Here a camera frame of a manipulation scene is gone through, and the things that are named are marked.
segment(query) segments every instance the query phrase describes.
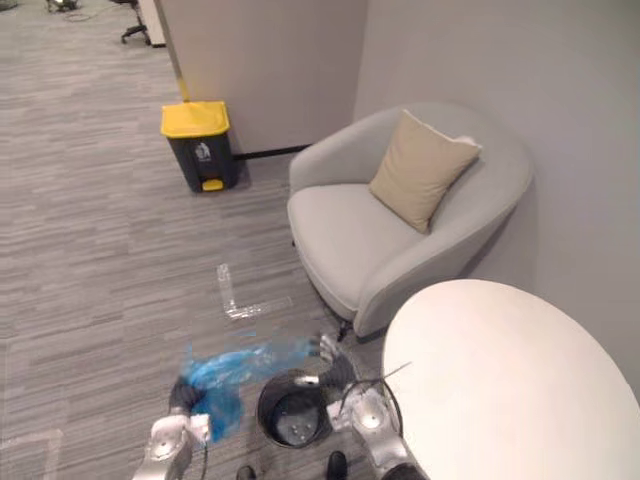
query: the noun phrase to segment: black shoe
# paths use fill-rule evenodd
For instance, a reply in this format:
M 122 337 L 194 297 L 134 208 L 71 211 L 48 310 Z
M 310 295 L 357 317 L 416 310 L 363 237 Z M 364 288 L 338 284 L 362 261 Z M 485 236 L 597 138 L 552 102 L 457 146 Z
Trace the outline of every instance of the black shoe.
M 347 457 L 336 450 L 329 455 L 327 462 L 327 480 L 346 480 L 348 473 Z
M 256 472 L 249 465 L 245 465 L 238 470 L 236 480 L 256 480 Z

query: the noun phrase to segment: yellow lid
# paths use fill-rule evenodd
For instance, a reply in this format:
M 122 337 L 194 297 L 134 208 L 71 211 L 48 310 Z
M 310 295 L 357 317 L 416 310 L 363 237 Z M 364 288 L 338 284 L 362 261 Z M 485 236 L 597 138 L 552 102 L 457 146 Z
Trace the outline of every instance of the yellow lid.
M 224 188 L 224 183 L 222 180 L 217 178 L 213 178 L 211 180 L 205 180 L 202 182 L 202 190 L 205 192 L 215 192 L 217 190 L 222 190 Z
M 162 107 L 162 134 L 169 138 L 206 137 L 229 130 L 224 102 L 187 102 Z

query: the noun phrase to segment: trash can liner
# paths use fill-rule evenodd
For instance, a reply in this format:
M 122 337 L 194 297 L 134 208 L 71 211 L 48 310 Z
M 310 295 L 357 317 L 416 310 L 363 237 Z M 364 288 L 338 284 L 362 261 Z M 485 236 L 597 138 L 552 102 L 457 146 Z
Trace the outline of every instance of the trash can liner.
M 240 386 L 299 366 L 311 351 L 311 338 L 302 337 L 273 340 L 202 360 L 194 360 L 189 353 L 182 376 L 189 385 L 206 390 L 193 412 L 209 414 L 212 441 L 225 438 L 240 425 L 244 413 Z

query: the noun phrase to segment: round table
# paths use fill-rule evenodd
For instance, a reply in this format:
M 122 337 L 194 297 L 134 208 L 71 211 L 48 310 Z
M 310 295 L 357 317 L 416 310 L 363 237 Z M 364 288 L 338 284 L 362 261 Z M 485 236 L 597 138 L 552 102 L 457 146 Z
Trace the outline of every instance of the round table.
M 454 280 L 411 297 L 385 374 L 431 480 L 639 480 L 640 408 L 603 348 L 514 287 Z

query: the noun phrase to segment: small trash can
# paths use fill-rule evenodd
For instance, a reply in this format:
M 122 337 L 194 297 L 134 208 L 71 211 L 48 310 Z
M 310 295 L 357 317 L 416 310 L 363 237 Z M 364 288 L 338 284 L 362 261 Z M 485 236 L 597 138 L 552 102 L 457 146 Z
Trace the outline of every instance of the small trash can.
M 231 155 L 224 102 L 186 102 L 162 107 L 167 137 L 184 178 L 194 192 L 232 188 L 238 167 Z
M 276 375 L 258 399 L 258 424 L 278 446 L 305 448 L 332 431 L 322 389 L 295 384 L 294 380 L 304 375 L 308 373 L 297 369 Z

